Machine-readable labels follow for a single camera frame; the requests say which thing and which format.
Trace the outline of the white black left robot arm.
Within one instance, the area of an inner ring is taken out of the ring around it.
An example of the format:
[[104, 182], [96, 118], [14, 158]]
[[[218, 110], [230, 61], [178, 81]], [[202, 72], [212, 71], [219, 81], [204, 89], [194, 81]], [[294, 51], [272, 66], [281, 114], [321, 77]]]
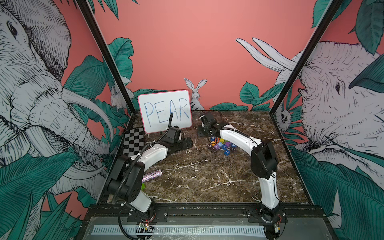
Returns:
[[146, 145], [137, 155], [119, 157], [109, 174], [106, 190], [111, 204], [121, 203], [137, 211], [141, 220], [154, 218], [154, 202], [141, 190], [145, 171], [169, 155], [192, 148], [193, 140], [157, 141]]

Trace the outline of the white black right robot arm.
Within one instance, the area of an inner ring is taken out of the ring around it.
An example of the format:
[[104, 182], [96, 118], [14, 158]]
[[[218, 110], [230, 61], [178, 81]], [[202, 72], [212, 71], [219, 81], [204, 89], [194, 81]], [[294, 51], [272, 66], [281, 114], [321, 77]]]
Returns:
[[267, 223], [280, 221], [283, 210], [277, 191], [279, 160], [272, 142], [249, 136], [226, 121], [217, 121], [210, 112], [205, 112], [200, 116], [200, 120], [202, 125], [198, 127], [198, 136], [229, 141], [250, 156], [251, 170], [259, 179], [262, 193], [262, 219]]

